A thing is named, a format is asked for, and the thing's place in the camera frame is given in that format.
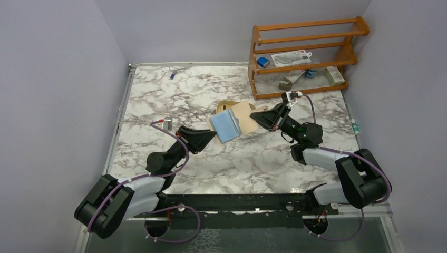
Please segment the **beige card holder wallet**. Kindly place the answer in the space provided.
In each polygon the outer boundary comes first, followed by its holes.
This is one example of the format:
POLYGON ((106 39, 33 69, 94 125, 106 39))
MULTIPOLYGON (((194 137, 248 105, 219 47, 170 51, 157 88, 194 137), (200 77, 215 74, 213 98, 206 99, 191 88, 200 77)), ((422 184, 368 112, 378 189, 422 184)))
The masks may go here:
POLYGON ((259 124, 250 117, 255 112, 265 112, 268 106, 252 108, 247 101, 238 102, 206 119, 207 125, 217 133, 215 140, 220 145, 242 135, 254 132, 259 124))

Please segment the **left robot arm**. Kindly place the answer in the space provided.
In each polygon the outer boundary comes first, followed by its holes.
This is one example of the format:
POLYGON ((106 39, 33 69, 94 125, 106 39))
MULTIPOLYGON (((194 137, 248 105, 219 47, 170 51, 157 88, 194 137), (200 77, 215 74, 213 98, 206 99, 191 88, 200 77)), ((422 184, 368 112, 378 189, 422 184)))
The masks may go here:
POLYGON ((167 150, 147 157, 146 172, 131 178, 103 175, 81 201, 74 218, 102 239, 110 237, 121 222, 159 204, 159 194, 171 186, 175 175, 184 168, 191 154, 201 152, 216 136, 212 130, 194 130, 181 126, 171 137, 175 143, 167 150))

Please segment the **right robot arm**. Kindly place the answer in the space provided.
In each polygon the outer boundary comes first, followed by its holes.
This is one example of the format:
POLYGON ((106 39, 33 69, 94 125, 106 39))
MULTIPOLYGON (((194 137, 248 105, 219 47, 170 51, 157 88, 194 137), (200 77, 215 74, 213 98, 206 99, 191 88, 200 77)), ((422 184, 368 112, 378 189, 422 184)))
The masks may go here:
POLYGON ((250 117, 268 131, 281 131, 292 138, 290 152, 294 161, 317 166, 338 174, 339 182, 323 184, 309 191, 318 204, 349 203, 362 209, 386 201, 392 186, 368 149, 355 152, 322 147, 323 128, 317 123, 298 123, 289 116, 285 103, 250 117))

